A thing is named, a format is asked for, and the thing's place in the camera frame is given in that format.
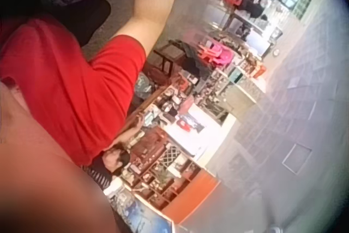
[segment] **red shirt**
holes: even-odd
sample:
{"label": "red shirt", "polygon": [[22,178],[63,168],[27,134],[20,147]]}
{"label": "red shirt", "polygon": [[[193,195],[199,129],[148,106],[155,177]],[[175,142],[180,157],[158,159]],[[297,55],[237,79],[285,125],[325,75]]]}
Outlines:
{"label": "red shirt", "polygon": [[33,117],[77,165],[88,165],[124,124],[146,54],[126,35],[86,62],[78,42],[50,16],[31,19],[0,53],[0,77],[17,84]]}

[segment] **skin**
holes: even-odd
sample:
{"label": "skin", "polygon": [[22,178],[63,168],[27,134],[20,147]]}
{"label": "skin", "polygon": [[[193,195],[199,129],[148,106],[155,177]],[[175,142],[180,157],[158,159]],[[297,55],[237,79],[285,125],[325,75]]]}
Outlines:
{"label": "skin", "polygon": [[[144,117],[142,114],[139,114],[137,116],[137,120],[134,123],[134,126],[124,133],[122,133],[119,137],[117,137],[113,143],[113,145],[118,144],[118,143],[126,143],[128,142],[131,137],[136,135],[138,131],[143,127],[144,125]],[[105,151],[105,153],[102,156],[103,163],[105,167],[113,173],[115,170],[120,168],[122,166],[122,162],[119,161],[119,157],[121,154],[121,150],[116,150],[116,149],[109,149]]]}
{"label": "skin", "polygon": [[[135,38],[149,54],[173,1],[135,0],[115,35]],[[107,198],[33,119],[21,92],[1,83],[0,105],[0,211],[17,232],[119,232]]]}

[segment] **black pants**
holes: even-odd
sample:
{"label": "black pants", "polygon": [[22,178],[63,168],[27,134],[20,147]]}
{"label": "black pants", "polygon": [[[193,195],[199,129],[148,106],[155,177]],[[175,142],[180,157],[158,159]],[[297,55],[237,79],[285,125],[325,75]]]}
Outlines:
{"label": "black pants", "polygon": [[49,13],[85,46],[93,33],[105,22],[111,12],[107,0],[81,0],[65,7],[53,7]]}
{"label": "black pants", "polygon": [[108,18],[111,7],[107,0],[81,0],[64,7],[46,7],[40,0],[0,0],[1,17],[30,17],[42,12],[55,17],[84,46]]}

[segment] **orange panel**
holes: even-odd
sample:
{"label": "orange panel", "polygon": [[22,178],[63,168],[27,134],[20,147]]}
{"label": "orange panel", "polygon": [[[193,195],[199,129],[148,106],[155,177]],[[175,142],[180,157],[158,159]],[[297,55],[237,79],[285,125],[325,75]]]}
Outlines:
{"label": "orange panel", "polygon": [[162,213],[174,223],[182,223],[216,188],[219,182],[205,170],[201,170],[193,181],[167,206]]}

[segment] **white counter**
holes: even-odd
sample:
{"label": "white counter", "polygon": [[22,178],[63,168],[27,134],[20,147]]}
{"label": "white counter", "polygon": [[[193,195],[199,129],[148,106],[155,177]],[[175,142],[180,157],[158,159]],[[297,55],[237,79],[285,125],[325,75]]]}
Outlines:
{"label": "white counter", "polygon": [[163,127],[163,130],[181,145],[187,152],[193,155],[193,160],[202,168],[205,168],[214,153],[227,137],[236,118],[229,114],[227,119],[220,126],[214,119],[206,114],[197,105],[193,104],[188,111],[204,129],[198,133],[192,129],[190,132],[185,131],[177,123]]}

